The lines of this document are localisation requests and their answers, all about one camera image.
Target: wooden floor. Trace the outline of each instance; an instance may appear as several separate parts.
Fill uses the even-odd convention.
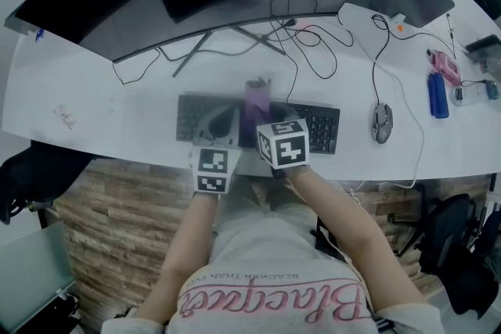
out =
[[[489,176],[424,181],[430,196],[445,199],[466,192],[485,201]],[[349,191],[359,183],[340,183]],[[419,217],[420,194],[394,186],[367,184],[355,191],[393,247],[412,229],[390,226],[387,215]],[[102,323],[150,292],[162,261],[193,193],[190,171],[123,160],[93,161],[70,190],[46,211],[48,222],[63,221],[67,247],[80,297],[82,324],[100,332]],[[434,276],[420,273],[419,251],[400,261],[425,295],[440,287]]]

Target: keyboard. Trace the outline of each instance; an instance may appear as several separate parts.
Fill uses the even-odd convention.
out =
[[[180,95],[178,98],[176,140],[191,142],[200,120],[212,110],[229,104],[243,106],[243,99],[204,95]],[[272,107],[273,105],[288,106],[294,109],[300,118],[306,120],[310,137],[310,153],[329,155],[336,153],[337,130],[339,128],[340,116],[339,109],[284,102],[272,102]],[[255,143],[255,136],[249,138],[243,133],[243,130],[240,130],[239,146],[255,148]]]

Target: white desk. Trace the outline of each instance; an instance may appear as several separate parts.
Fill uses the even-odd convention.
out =
[[[501,36],[499,28],[472,0],[454,0],[451,11],[455,36],[467,44],[491,33]],[[374,13],[353,5],[341,10],[343,23],[359,36],[367,50],[376,55],[386,40],[370,17]],[[330,20],[315,22],[339,38],[348,35]],[[444,39],[449,37],[447,21],[442,17],[426,27]],[[269,32],[268,23],[247,27],[250,31]],[[400,35],[415,30],[406,27]],[[198,38],[164,47],[170,56],[190,50]],[[339,180],[412,179],[420,150],[421,135],[403,105],[397,83],[377,70],[381,101],[395,115],[395,128],[385,145],[372,140],[370,123],[376,103],[371,81],[372,62],[357,45],[345,48],[329,41],[336,52],[338,69],[328,81],[310,71],[302,54],[291,43],[287,52],[299,65],[299,74],[291,102],[319,104],[341,110],[335,156],[312,155],[312,166],[325,178]],[[238,52],[252,45],[250,40],[232,31],[219,31],[207,43],[208,48]],[[426,76],[430,69],[425,58],[427,48],[446,51],[438,40],[419,36],[409,41],[392,40],[380,61],[397,74],[405,87],[409,105],[426,135],[418,178],[458,177],[501,171],[501,103],[450,108],[450,118],[435,120],[429,112]],[[308,49],[308,57],[320,74],[333,68],[328,51]],[[478,68],[457,51],[463,79],[480,78]],[[124,81],[141,75],[156,57],[155,51],[116,65]],[[34,35],[21,37],[13,58],[5,95],[3,130],[38,141],[83,150],[104,156],[143,163],[188,168],[190,144],[175,141],[178,96],[187,92],[216,95],[242,95],[245,81],[261,76],[272,79],[272,97],[284,100],[294,79],[292,62],[267,48],[258,46],[240,57],[199,54],[176,79],[171,78],[177,63],[160,57],[137,83],[122,86],[112,64],[76,45],[45,33],[34,42]],[[68,129],[53,110],[64,104],[77,123]],[[269,175],[269,169],[255,151],[244,152],[241,174]]]

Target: computer mouse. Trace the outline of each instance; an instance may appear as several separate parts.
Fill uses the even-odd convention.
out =
[[[390,138],[393,129],[393,111],[385,103],[380,103],[374,110],[373,138],[381,145]]]

